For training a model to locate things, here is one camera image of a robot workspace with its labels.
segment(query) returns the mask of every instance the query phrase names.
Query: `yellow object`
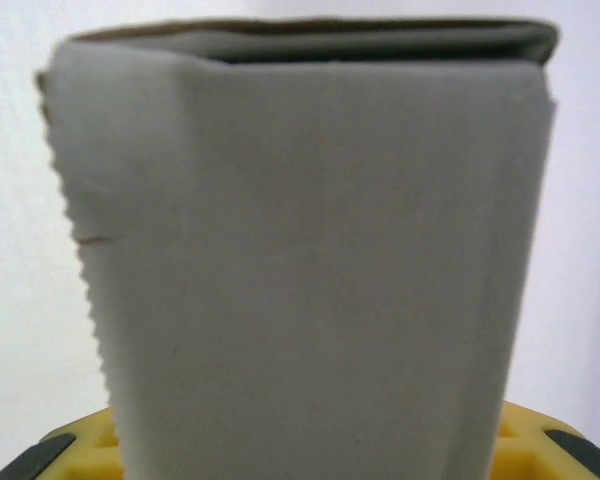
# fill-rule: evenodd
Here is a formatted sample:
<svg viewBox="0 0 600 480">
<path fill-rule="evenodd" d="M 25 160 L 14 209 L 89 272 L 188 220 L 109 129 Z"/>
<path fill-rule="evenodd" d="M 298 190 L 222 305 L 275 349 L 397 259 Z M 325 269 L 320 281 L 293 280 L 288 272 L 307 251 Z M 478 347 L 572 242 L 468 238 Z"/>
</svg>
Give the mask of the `yellow object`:
<svg viewBox="0 0 600 480">
<path fill-rule="evenodd" d="M 510 403 L 504 404 L 490 480 L 595 480 L 547 431 L 582 436 L 562 422 Z M 75 440 L 36 480 L 122 480 L 120 452 L 111 418 L 103 410 L 59 428 L 44 440 L 72 434 Z"/>
</svg>

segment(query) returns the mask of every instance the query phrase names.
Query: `cardboard box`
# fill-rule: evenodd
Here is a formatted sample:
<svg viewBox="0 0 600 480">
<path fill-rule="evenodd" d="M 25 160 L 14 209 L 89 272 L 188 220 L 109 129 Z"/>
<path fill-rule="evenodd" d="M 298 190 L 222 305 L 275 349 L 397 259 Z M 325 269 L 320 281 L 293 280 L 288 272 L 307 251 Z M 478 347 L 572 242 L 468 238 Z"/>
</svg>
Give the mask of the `cardboard box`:
<svg viewBox="0 0 600 480">
<path fill-rule="evenodd" d="M 555 40 L 315 20 L 60 45 L 49 139 L 128 479 L 486 474 Z"/>
</svg>

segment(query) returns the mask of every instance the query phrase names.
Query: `paper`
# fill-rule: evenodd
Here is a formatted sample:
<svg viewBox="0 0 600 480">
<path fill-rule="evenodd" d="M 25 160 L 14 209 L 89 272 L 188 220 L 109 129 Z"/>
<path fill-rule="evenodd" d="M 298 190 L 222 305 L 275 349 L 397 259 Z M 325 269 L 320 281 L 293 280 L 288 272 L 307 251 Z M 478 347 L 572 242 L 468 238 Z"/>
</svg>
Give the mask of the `paper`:
<svg viewBox="0 0 600 480">
<path fill-rule="evenodd" d="M 484 477 L 542 67 L 178 37 L 67 42 L 45 87 L 126 478 Z"/>
</svg>

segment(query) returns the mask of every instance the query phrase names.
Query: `brown cardboard edge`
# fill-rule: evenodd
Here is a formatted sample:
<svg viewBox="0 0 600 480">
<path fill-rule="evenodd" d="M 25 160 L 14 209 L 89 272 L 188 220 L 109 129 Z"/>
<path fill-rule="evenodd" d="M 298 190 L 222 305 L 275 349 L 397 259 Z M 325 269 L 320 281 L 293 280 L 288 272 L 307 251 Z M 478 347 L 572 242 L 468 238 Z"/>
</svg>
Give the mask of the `brown cardboard edge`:
<svg viewBox="0 0 600 480">
<path fill-rule="evenodd" d="M 45 83 L 46 83 L 47 77 L 43 71 L 38 71 L 35 73 L 34 80 L 35 80 L 36 88 L 38 89 L 38 93 L 40 94 L 41 100 L 42 100 L 42 102 L 38 105 L 38 109 L 40 110 L 40 113 L 42 114 L 42 118 L 45 121 L 45 126 L 48 127 L 49 126 L 49 109 L 47 108 L 47 106 L 44 103 Z"/>
<path fill-rule="evenodd" d="M 70 40 L 86 42 L 104 42 L 131 38 L 149 38 L 156 36 L 177 35 L 188 32 L 222 31 L 243 35 L 286 36 L 286 35 L 316 35 L 342 34 L 364 32 L 391 32 L 398 30 L 526 30 L 526 41 L 540 48 L 531 55 L 521 55 L 527 60 L 544 65 L 552 56 L 558 42 L 558 29 L 547 22 L 531 19 L 506 18 L 306 18 L 291 20 L 260 20 L 260 19 L 202 19 L 196 21 L 170 22 L 155 25 L 140 25 L 104 29 L 88 32 Z"/>
</svg>

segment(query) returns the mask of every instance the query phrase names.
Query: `white wall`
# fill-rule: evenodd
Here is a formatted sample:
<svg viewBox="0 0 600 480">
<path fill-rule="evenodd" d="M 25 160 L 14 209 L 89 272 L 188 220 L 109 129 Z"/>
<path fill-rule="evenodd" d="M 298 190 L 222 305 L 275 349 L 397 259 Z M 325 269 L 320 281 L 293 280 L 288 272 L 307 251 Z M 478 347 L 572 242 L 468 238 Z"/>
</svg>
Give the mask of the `white wall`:
<svg viewBox="0 0 600 480">
<path fill-rule="evenodd" d="M 32 72 L 71 32 L 211 14 L 532 15 L 562 26 L 549 69 L 560 109 L 507 395 L 600 439 L 600 0 L 285 3 L 0 2 L 0 468 L 106 405 Z"/>
</svg>

